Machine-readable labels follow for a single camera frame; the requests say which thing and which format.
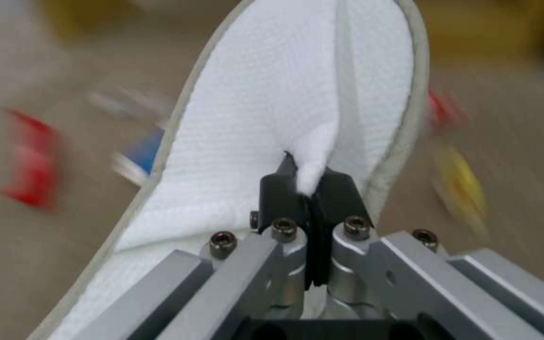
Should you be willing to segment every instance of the screw head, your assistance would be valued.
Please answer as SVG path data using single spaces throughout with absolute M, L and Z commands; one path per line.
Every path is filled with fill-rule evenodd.
M 220 231 L 211 235 L 209 252 L 214 258 L 224 260 L 236 248 L 236 237 L 229 231 Z
M 431 231 L 426 229 L 416 229 L 413 230 L 412 235 L 415 239 L 417 239 L 417 241 L 421 242 L 432 252 L 436 252 L 436 250 L 438 250 L 438 237 L 436 237 L 436 234 L 432 233 Z
M 257 228 L 259 228 L 259 211 L 249 213 L 249 227 L 251 231 L 257 232 Z
M 278 218 L 272 222 L 272 237 L 281 243 L 288 243 L 298 236 L 298 224 L 291 218 Z
M 371 224 L 364 217 L 347 217 L 343 222 L 343 234 L 354 241 L 362 241 L 371 237 Z

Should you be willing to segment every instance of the yellow object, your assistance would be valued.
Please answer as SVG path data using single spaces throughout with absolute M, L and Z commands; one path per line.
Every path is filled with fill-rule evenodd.
M 485 237 L 486 199 L 482 186 L 463 156 L 453 147 L 442 149 L 436 158 L 434 188 L 449 213 Z
M 65 42 L 77 41 L 101 26 L 127 17 L 127 0 L 39 0 L 47 21 Z

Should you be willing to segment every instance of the white slipper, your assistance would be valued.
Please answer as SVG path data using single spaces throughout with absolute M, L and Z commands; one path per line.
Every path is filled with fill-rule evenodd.
M 196 62 L 151 178 L 31 338 L 73 338 L 173 249 L 245 232 L 259 180 L 285 151 L 300 192 L 330 165 L 354 178 L 376 222 L 425 116 L 428 79 L 411 0 L 240 3 Z

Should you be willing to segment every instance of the white terry cloth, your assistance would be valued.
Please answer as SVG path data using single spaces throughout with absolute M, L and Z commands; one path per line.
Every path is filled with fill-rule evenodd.
M 366 195 L 406 109 L 413 46 L 394 0 L 248 5 L 174 112 L 183 117 L 160 182 L 51 338 L 73 338 L 173 249 L 197 252 L 214 230 L 246 230 L 259 180 L 285 151 L 300 191 L 310 194 L 329 164 Z

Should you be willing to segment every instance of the red object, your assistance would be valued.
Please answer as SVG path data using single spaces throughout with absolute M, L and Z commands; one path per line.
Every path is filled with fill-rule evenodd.
M 455 99 L 443 93 L 442 99 L 432 91 L 429 92 L 429 104 L 436 130 L 443 129 L 467 118 L 467 114 L 456 104 Z
M 58 133 L 52 127 L 17 110 L 9 110 L 19 122 L 17 178 L 4 194 L 30 206 L 51 207 L 56 184 L 54 155 Z

